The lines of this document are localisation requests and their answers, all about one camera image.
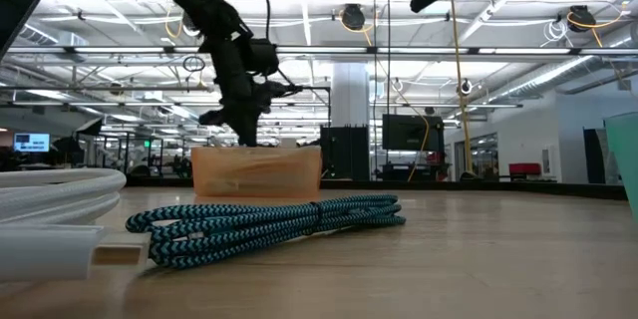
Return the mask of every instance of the braided cable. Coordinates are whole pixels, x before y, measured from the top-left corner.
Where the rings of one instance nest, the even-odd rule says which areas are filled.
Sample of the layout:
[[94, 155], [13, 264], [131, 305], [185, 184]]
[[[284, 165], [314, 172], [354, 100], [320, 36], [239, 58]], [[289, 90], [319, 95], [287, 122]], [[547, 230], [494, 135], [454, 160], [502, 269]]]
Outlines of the braided cable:
[[[316, 232], [404, 224], [395, 195], [354, 195], [300, 205], [175, 205], [131, 216], [127, 230], [149, 232], [149, 258], [186, 269]], [[155, 225], [161, 220], [176, 220]]]

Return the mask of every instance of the yellow cable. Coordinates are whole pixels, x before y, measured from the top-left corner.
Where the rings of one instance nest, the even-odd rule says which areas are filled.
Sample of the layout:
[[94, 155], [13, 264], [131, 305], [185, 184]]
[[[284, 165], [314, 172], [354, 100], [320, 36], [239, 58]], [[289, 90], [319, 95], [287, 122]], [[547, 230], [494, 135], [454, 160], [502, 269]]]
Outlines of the yellow cable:
[[[602, 41], [600, 41], [600, 36], [598, 35], [598, 32], [596, 32], [596, 29], [591, 29], [591, 33], [594, 34], [594, 38], [596, 39], [596, 42], [598, 43], [598, 46], [600, 46], [602, 48], [603, 47], [602, 46]], [[618, 71], [618, 69], [616, 68], [614, 63], [610, 61], [609, 64], [614, 69], [614, 75], [616, 75], [616, 77], [618, 78], [618, 82], [620, 83], [620, 85], [622, 87], [624, 87], [625, 90], [629, 91], [631, 96], [634, 99], [636, 99], [636, 101], [638, 101], [638, 96], [636, 96], [636, 94], [634, 94], [633, 90], [630, 87], [628, 87], [627, 84], [625, 84], [625, 81], [624, 81], [624, 79], [622, 77], [622, 74], [620, 73], [620, 71]]]
[[344, 28], [344, 29], [346, 29], [346, 30], [348, 30], [348, 31], [350, 31], [350, 32], [354, 32], [354, 33], [367, 33], [368, 31], [372, 30], [372, 29], [375, 27], [375, 25], [377, 24], [377, 14], [375, 13], [375, 18], [374, 18], [373, 24], [372, 24], [372, 25], [370, 25], [370, 26], [368, 26], [368, 28], [367, 28], [367, 29], [361, 29], [361, 30], [352, 30], [352, 29], [348, 29], [348, 27], [346, 26], [346, 24], [344, 24], [344, 23], [343, 23], [343, 17], [342, 17], [342, 15], [343, 15], [343, 10], [341, 10], [341, 11], [339, 12], [339, 22], [341, 23], [341, 25], [343, 26], [343, 28]]
[[366, 35], [366, 40], [368, 40], [368, 46], [372, 46], [372, 41], [370, 41], [370, 36], [368, 35], [368, 32], [365, 31], [363, 34]]
[[459, 106], [461, 107], [461, 116], [463, 119], [463, 127], [464, 134], [466, 137], [466, 171], [469, 173], [473, 173], [472, 170], [472, 151], [470, 148], [470, 129], [468, 128], [468, 112], [466, 109], [466, 99], [461, 94], [461, 56], [459, 55], [459, 26], [457, 25], [457, 6], [455, 5], [455, 0], [452, 1], [452, 19], [454, 26], [454, 35], [455, 35], [455, 53], [457, 55], [457, 78], [459, 80], [459, 87], [457, 91], [459, 92]]
[[181, 35], [181, 28], [183, 27], [183, 16], [181, 17], [181, 20], [179, 20], [179, 30], [177, 30], [177, 33], [174, 33], [173, 31], [170, 30], [170, 26], [168, 25], [168, 18], [170, 17], [170, 11], [172, 10], [172, 6], [168, 8], [168, 12], [166, 13], [166, 21], [164, 21], [164, 27], [166, 28], [166, 33], [171, 36], [172, 38], [176, 39], [179, 37], [179, 35]]
[[[377, 61], [377, 62], [379, 64], [379, 67], [381, 67], [381, 70], [383, 70], [383, 72], [386, 74], [386, 77], [388, 77], [388, 72], [383, 67], [381, 62], [380, 61]], [[426, 117], [421, 115], [421, 113], [410, 104], [410, 101], [408, 101], [408, 99], [406, 99], [406, 97], [403, 96], [403, 94], [397, 89], [395, 84], [392, 81], [390, 81], [390, 79], [388, 79], [388, 81], [390, 82], [390, 85], [392, 85], [392, 88], [395, 89], [397, 94], [399, 94], [399, 96], [403, 99], [403, 101], [406, 102], [408, 107], [411, 108], [412, 111], [414, 111], [415, 114], [417, 114], [421, 118], [421, 120], [423, 120], [423, 122], [426, 124], [426, 134], [423, 136], [423, 141], [421, 142], [421, 149], [419, 150], [419, 153], [417, 154], [417, 159], [418, 159], [423, 154], [423, 150], [426, 147], [426, 143], [428, 142], [428, 137], [430, 136], [430, 123], [428, 122], [428, 119], [426, 119]], [[410, 176], [408, 177], [408, 182], [412, 181], [412, 177], [415, 175], [416, 170], [417, 170], [417, 162], [415, 161], [415, 165], [413, 166], [412, 171], [410, 172]]]
[[618, 21], [620, 21], [620, 19], [622, 18], [622, 15], [623, 15], [623, 13], [621, 11], [616, 19], [614, 19], [614, 20], [612, 20], [612, 21], [610, 21], [608, 23], [604, 23], [604, 24], [600, 24], [600, 25], [586, 25], [586, 24], [581, 24], [579, 22], [575, 22], [575, 21], [571, 20], [571, 15], [573, 15], [573, 14], [574, 13], [572, 13], [572, 12], [567, 14], [567, 21], [569, 21], [570, 23], [572, 23], [574, 25], [578, 25], [580, 27], [587, 28], [587, 29], [600, 29], [600, 28], [604, 28], [605, 26], [609, 26], [611, 24], [615, 24]]

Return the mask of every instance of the computer monitor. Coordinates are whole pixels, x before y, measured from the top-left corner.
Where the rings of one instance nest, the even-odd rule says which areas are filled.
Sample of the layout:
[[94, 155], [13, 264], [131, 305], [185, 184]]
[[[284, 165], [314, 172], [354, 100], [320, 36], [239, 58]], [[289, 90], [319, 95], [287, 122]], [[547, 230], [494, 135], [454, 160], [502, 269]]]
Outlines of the computer monitor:
[[[430, 125], [424, 151], [439, 152], [444, 147], [444, 122], [436, 116], [425, 116]], [[419, 151], [426, 136], [426, 124], [421, 116], [384, 115], [383, 149], [391, 151]]]
[[50, 140], [49, 134], [15, 134], [13, 150], [21, 153], [47, 153]]

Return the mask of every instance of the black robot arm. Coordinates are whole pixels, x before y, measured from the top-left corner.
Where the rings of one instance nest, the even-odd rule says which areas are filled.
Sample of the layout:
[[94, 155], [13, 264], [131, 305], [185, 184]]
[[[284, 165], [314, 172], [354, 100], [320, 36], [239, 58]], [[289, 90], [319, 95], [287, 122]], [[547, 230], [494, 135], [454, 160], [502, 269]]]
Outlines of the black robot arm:
[[[39, 0], [0, 0], [0, 58], [4, 56]], [[212, 58], [221, 89], [222, 109], [203, 115], [203, 125], [228, 124], [242, 145], [254, 147], [257, 119], [270, 109], [270, 100], [294, 93], [266, 81], [257, 84], [253, 76], [268, 76], [278, 70], [275, 46], [267, 39], [253, 39], [253, 33], [237, 11], [224, 0], [173, 0], [188, 14], [203, 36], [200, 53]]]

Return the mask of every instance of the wooden table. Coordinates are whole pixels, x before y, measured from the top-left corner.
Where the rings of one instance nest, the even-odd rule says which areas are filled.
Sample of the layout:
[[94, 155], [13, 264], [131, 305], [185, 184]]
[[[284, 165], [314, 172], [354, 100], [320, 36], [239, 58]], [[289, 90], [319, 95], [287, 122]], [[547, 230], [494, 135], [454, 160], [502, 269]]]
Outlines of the wooden table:
[[[0, 295], [0, 318], [638, 315], [638, 232], [626, 202], [507, 192], [398, 195], [408, 218], [402, 227], [314, 235], [185, 271], [152, 264], [142, 274], [96, 269], [87, 281]], [[135, 212], [193, 201], [188, 188], [126, 189], [99, 224], [123, 227]]]

